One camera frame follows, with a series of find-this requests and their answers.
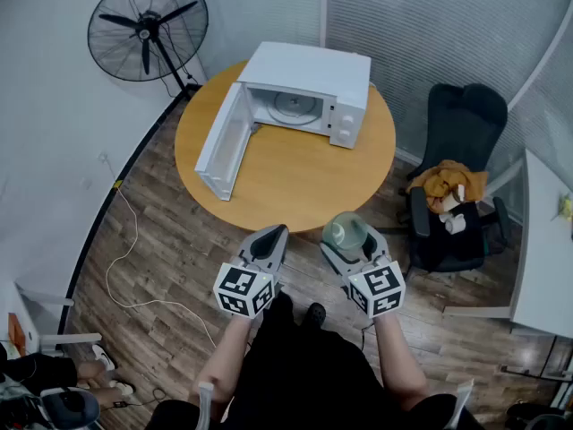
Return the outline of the white shelf frame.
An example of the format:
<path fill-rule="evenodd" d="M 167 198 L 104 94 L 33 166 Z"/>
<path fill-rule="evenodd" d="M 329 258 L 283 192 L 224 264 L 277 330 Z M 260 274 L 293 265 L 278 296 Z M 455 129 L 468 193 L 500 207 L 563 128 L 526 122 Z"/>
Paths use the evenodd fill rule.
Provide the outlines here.
<path fill-rule="evenodd" d="M 99 332 L 64 334 L 61 316 L 67 315 L 74 306 L 71 298 L 31 291 L 16 283 L 7 285 L 5 295 L 8 326 L 18 322 L 22 352 L 56 354 L 58 346 L 102 341 Z"/>

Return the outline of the person's left forearm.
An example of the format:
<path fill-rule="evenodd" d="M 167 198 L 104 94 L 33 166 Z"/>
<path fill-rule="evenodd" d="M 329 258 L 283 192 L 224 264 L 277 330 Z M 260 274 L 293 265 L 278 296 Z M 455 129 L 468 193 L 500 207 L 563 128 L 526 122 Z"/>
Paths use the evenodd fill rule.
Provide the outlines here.
<path fill-rule="evenodd" d="M 213 398 L 217 403 L 227 404 L 234 395 L 252 328 L 252 319 L 234 315 L 225 328 L 219 344 L 198 374 L 192 388 L 199 394 L 201 383 L 214 386 Z"/>

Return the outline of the person's right forearm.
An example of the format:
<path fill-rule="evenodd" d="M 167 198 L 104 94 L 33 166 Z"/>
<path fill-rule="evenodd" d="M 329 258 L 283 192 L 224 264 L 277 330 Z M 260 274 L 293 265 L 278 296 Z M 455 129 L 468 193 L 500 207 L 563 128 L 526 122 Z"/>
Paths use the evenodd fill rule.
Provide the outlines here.
<path fill-rule="evenodd" d="M 429 396 L 426 376 L 402 332 L 394 313 L 373 319 L 384 388 L 403 410 L 410 410 Z"/>

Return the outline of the white desk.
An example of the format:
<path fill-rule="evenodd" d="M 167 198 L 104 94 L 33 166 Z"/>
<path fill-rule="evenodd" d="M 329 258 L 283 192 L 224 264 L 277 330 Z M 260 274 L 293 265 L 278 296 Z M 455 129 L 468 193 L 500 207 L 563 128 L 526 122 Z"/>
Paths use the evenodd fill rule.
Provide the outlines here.
<path fill-rule="evenodd" d="M 445 315 L 509 320 L 522 328 L 573 339 L 573 224 L 557 214 L 566 185 L 525 152 L 524 224 L 509 305 L 446 306 Z"/>

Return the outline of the small white container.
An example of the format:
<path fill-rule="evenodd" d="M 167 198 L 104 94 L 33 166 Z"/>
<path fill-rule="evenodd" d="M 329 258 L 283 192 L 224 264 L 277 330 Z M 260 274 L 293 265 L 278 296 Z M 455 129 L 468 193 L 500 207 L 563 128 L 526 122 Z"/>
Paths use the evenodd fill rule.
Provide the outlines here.
<path fill-rule="evenodd" d="M 466 229 L 466 219 L 463 213 L 452 214 L 446 212 L 439 216 L 441 223 L 450 235 L 456 235 Z"/>

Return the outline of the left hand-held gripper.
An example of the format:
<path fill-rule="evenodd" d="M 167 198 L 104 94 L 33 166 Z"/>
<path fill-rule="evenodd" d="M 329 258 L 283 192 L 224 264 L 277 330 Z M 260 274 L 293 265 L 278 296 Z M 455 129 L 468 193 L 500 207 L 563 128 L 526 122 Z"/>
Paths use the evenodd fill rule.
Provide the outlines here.
<path fill-rule="evenodd" d="M 240 245 L 244 262 L 258 262 L 266 271 L 277 271 L 284 261 L 289 230 L 286 225 L 266 227 L 250 234 Z M 226 313 L 256 318 L 278 292 L 275 275 L 257 266 L 223 262 L 213 286 L 219 308 Z"/>

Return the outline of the person's black shoe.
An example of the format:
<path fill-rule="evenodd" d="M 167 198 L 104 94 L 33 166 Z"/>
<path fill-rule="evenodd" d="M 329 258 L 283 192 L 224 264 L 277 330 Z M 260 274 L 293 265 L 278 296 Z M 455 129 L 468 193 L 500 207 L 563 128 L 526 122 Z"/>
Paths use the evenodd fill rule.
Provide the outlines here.
<path fill-rule="evenodd" d="M 322 304 L 312 303 L 304 316 L 302 325 L 306 328 L 320 329 L 326 320 L 326 309 Z"/>

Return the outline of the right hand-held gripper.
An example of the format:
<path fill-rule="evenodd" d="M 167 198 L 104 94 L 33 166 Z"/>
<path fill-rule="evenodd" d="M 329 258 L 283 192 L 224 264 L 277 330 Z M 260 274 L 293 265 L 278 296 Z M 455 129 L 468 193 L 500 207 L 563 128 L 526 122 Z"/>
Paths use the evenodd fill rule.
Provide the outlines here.
<path fill-rule="evenodd" d="M 406 283 L 398 262 L 388 257 L 388 243 L 380 232 L 367 233 L 363 243 L 367 264 L 360 270 L 358 259 L 346 258 L 334 246 L 321 241 L 320 249 L 336 274 L 349 274 L 343 278 L 347 295 L 369 319 L 403 305 Z"/>

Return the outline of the black office chair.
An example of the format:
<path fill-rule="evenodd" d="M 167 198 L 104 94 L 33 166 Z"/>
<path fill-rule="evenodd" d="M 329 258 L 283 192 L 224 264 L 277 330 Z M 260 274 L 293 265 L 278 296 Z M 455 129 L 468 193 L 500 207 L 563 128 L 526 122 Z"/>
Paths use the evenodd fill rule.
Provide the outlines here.
<path fill-rule="evenodd" d="M 425 151 L 421 164 L 407 175 L 407 186 L 444 159 L 459 162 L 473 172 L 487 171 L 487 163 L 507 121 L 505 99 L 488 86 L 479 83 L 463 87 L 445 83 L 432 86 Z M 454 215 L 463 213 L 466 229 L 450 235 L 439 219 L 441 214 L 428 208 L 421 187 L 410 194 L 405 188 L 401 193 L 406 198 L 406 210 L 398 214 L 398 221 L 405 225 L 408 234 L 409 270 L 469 271 L 481 267 L 486 257 L 500 254 L 508 246 L 509 215 L 499 197 L 493 200 L 492 212 L 482 214 L 478 204 L 483 199 L 462 203 L 464 188 L 458 187 L 446 198 L 444 208 Z"/>

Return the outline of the orange box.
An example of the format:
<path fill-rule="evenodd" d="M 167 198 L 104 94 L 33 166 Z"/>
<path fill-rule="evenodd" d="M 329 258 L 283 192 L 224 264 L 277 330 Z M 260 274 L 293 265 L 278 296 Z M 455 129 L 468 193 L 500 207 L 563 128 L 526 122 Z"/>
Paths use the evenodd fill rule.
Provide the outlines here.
<path fill-rule="evenodd" d="M 8 314 L 8 344 L 14 354 L 26 355 L 26 335 L 15 313 Z"/>

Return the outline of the grey round stool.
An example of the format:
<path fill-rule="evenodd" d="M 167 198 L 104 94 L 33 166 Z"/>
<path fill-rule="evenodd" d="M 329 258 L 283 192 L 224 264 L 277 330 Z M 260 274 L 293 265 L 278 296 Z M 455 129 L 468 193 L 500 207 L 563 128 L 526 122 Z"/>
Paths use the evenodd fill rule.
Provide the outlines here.
<path fill-rule="evenodd" d="M 97 399 L 82 388 L 47 389 L 39 399 L 46 421 L 55 430 L 80 430 L 95 423 L 100 415 Z"/>

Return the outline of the white microwave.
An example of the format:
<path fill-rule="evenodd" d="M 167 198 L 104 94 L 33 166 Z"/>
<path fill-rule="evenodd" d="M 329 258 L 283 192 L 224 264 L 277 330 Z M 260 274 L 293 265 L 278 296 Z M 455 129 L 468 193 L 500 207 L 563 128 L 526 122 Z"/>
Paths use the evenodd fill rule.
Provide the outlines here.
<path fill-rule="evenodd" d="M 354 148 L 367 108 L 371 64 L 368 56 L 325 47 L 260 43 L 222 101 L 196 173 L 220 200 L 229 200 L 248 141 L 261 125 L 315 133 L 334 146 Z M 281 91 L 319 99 L 321 117 L 309 125 L 279 124 L 268 107 Z"/>

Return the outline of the yellow item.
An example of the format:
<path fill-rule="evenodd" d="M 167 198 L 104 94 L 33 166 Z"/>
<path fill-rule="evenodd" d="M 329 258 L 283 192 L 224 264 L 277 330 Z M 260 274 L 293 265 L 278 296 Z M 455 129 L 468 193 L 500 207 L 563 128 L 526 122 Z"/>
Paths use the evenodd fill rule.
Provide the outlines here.
<path fill-rule="evenodd" d="M 573 222 L 573 198 L 570 193 L 560 195 L 556 217 Z"/>

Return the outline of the black standing fan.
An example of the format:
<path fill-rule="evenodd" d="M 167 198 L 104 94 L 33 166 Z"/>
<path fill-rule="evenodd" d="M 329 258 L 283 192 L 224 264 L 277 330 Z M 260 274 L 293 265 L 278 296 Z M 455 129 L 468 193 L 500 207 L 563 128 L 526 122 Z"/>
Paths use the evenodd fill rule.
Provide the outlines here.
<path fill-rule="evenodd" d="M 184 96 L 180 72 L 198 54 L 210 23 L 206 0 L 100 0 L 87 43 L 105 73 L 127 82 L 175 79 Z"/>

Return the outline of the orange cloth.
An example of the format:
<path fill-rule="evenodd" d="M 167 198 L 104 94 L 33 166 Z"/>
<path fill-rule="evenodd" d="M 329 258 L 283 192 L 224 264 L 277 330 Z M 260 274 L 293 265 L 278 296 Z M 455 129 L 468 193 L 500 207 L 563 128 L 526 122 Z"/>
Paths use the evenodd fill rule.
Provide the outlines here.
<path fill-rule="evenodd" d="M 481 201 L 487 180 L 487 171 L 473 172 L 459 162 L 444 159 L 437 166 L 416 176 L 406 188 L 406 193 L 410 194 L 414 188 L 421 187 L 428 208 L 436 214 L 442 214 L 448 211 L 444 208 L 446 198 L 460 186 L 464 188 L 462 203 Z"/>

